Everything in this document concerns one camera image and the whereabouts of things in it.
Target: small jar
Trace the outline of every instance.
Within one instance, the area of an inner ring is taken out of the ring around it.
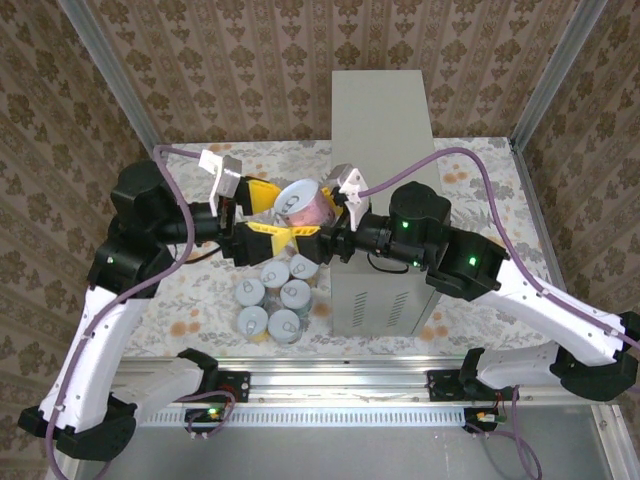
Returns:
[[[311,310],[311,287],[302,280],[291,280],[280,290],[282,305],[306,320]]]
[[[320,185],[310,178],[285,187],[273,207],[276,215],[290,227],[332,225],[336,218]]]
[[[243,308],[238,315],[238,332],[250,342],[262,342],[269,336],[268,321],[269,315],[264,308],[255,306]]]
[[[260,280],[267,288],[267,291],[273,295],[280,294],[280,288],[289,281],[289,267],[284,262],[273,261],[267,263],[262,272],[260,272]]]
[[[310,287],[315,287],[318,283],[318,269],[320,265],[313,263],[299,253],[294,255],[289,262],[289,271],[294,278],[304,280]]]
[[[296,343],[302,336],[300,319],[291,310],[278,310],[275,312],[269,318],[267,328],[271,338],[283,345]]]
[[[236,286],[236,300],[243,307],[262,307],[265,300],[265,289],[257,278],[245,278]]]

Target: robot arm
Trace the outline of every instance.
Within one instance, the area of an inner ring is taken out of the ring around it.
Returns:
[[[273,204],[280,190],[268,182],[242,177],[239,161],[230,157],[225,157],[221,164],[219,181],[214,182],[216,187],[211,195],[214,201],[189,205],[195,243],[218,243],[223,255],[233,258],[237,266],[271,258],[288,242],[288,230],[235,223],[235,211],[240,205],[246,215],[259,213]],[[218,386],[217,362],[200,352],[187,350],[170,368],[136,385],[110,391],[127,340],[155,296],[158,284],[144,288],[109,310],[90,337],[84,338],[85,331],[118,295],[173,264],[167,245],[187,240],[185,219],[154,162],[135,163],[123,170],[111,199],[117,215],[91,266],[90,286],[69,354],[41,404],[25,409],[19,420],[23,429],[43,437],[57,410],[54,438],[58,450],[73,458],[102,461],[120,453],[133,435],[136,422],[177,398],[213,391]],[[274,241],[274,238],[282,240],[281,230],[288,235],[284,244]],[[65,390],[64,403],[56,406],[73,353],[83,339],[86,345]]]
[[[328,263],[334,255],[348,262],[356,250],[361,250],[400,261],[424,271],[426,283],[440,293],[509,313],[552,340],[539,347],[509,351],[470,350],[459,381],[471,398],[478,393],[495,398],[495,391],[520,383],[560,383],[576,395],[605,401],[634,385],[638,362],[620,338],[545,298],[501,246],[480,234],[451,227],[451,203],[447,199],[411,182],[393,193],[388,216],[370,210],[362,213],[361,205],[354,205],[354,195],[340,196],[349,169],[342,166],[336,171],[339,174],[329,176],[338,179],[336,203],[347,207],[349,214],[343,214],[331,227],[294,230],[301,254],[316,263]],[[637,314],[603,312],[539,278],[534,280],[545,293],[577,311],[638,338]]]

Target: table surface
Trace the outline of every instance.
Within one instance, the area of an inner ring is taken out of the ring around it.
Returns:
[[[506,139],[435,139],[435,146],[437,150],[466,147],[482,158],[496,192],[500,218],[516,250],[534,274],[548,280],[540,241]],[[331,168],[330,141],[176,147],[196,152],[209,148],[232,155],[243,161],[245,175],[269,180],[280,187],[300,178],[322,180]],[[171,155],[169,170],[188,201],[206,201],[211,177],[198,168],[197,162]],[[491,221],[480,173],[473,162],[465,156],[451,155],[438,160],[438,171],[443,195],[452,202],[452,225],[476,231],[502,244]],[[251,219],[272,223],[274,214],[270,211]],[[199,256],[212,247],[213,244],[205,245],[192,256]],[[293,249],[287,247],[278,258],[286,259],[293,253]],[[220,255],[183,266],[163,280],[156,298],[131,336],[125,355],[173,356],[187,347],[212,356],[451,355],[464,354],[474,347],[520,348],[546,341],[512,316],[444,296],[418,337],[334,337],[331,335],[329,267],[323,266],[318,285],[313,289],[309,327],[300,341],[291,346],[278,345],[272,339],[250,343],[235,330],[235,319],[241,308],[234,300],[233,290],[241,279],[257,278],[260,270],[261,266],[235,268],[232,260]]]

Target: can lid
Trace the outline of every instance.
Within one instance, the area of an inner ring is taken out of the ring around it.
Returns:
[[[287,308],[302,308],[311,301],[311,287],[302,280],[291,280],[280,290],[280,300]]]
[[[243,335],[260,335],[267,329],[269,315],[262,307],[243,308],[238,314],[238,331]]]
[[[300,255],[299,253],[294,255],[289,263],[289,271],[291,275],[302,280],[307,280],[313,277],[320,268],[320,265],[313,263],[307,257]]]
[[[300,319],[291,310],[278,310],[269,318],[268,328],[274,340],[291,341],[298,335]]]
[[[315,198],[320,185],[311,178],[303,178],[285,187],[276,198],[274,207],[280,215],[291,215],[304,209]]]
[[[279,288],[289,280],[289,267],[284,262],[269,262],[260,272],[260,279],[267,288]]]
[[[264,285],[257,278],[245,278],[236,286],[236,300],[243,307],[258,305],[264,298]]]

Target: brown damask wallpaper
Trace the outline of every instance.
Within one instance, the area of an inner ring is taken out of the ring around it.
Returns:
[[[436,136],[509,136],[577,0],[88,4],[159,137],[182,143],[328,139],[344,69],[421,69]]]
[[[142,146],[55,1],[0,2],[0,478],[40,478],[16,427],[75,332],[108,192]]]
[[[524,157],[569,292],[640,312],[640,2],[608,2]]]

